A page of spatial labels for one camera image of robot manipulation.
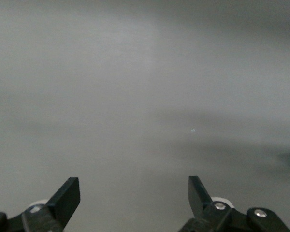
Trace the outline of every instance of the gray surface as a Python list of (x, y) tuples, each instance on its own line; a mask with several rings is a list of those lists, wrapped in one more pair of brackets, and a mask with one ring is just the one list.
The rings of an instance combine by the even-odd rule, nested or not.
[(290, 1), (228, 2), (0, 1), (0, 211), (78, 176), (67, 232), (177, 231), (198, 175), (290, 227)]

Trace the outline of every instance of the screw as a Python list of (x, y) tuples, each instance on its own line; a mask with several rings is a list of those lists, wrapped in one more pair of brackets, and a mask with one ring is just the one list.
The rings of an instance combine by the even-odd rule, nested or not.
[(40, 209), (41, 209), (41, 206), (40, 206), (40, 205), (36, 205), (36, 206), (34, 206), (32, 209), (30, 209), (30, 212), (31, 212), (32, 214), (34, 214), (34, 213), (40, 211)]
[(266, 217), (266, 212), (264, 212), (263, 210), (260, 210), (260, 209), (256, 209), (255, 210), (255, 215), (257, 215), (258, 217), (263, 217), (263, 218), (265, 218)]
[(224, 210), (226, 208), (226, 206), (220, 202), (216, 203), (215, 207), (216, 207), (216, 209), (219, 209), (219, 210)]

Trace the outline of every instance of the silver screw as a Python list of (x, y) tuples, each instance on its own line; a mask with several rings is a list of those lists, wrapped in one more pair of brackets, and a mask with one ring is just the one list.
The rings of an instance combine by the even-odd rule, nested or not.
[(220, 202), (216, 203), (215, 207), (216, 207), (216, 209), (219, 209), (219, 210), (224, 210), (226, 208), (226, 206)]
[(265, 218), (266, 217), (266, 212), (264, 212), (263, 210), (261, 210), (261, 209), (256, 209), (255, 210), (255, 215), (257, 215), (258, 217), (263, 217), (263, 218)]
[(33, 207), (32, 209), (30, 209), (30, 212), (31, 212), (32, 214), (34, 214), (34, 213), (40, 211), (40, 209), (41, 209), (41, 206), (36, 205), (36, 206)]

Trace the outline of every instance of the gray tabletop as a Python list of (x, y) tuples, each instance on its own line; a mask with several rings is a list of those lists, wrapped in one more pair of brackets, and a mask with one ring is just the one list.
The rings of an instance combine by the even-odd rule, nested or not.
[(0, 211), (177, 231), (189, 175), (290, 228), (290, 1), (0, 1)]

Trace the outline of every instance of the metal bolt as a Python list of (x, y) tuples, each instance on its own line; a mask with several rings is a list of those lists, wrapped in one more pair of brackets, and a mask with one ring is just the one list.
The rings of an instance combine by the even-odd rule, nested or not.
[(41, 206), (40, 206), (40, 205), (36, 205), (36, 206), (34, 206), (32, 209), (30, 209), (30, 212), (31, 212), (32, 214), (34, 214), (34, 213), (40, 211), (40, 209), (41, 209)]
[(216, 209), (219, 209), (219, 210), (224, 210), (226, 208), (226, 206), (220, 202), (216, 203), (215, 207), (216, 207)]
[(266, 212), (264, 212), (263, 210), (261, 210), (261, 209), (256, 209), (255, 210), (255, 215), (257, 215), (258, 217), (263, 217), (263, 218), (265, 218), (266, 217)]

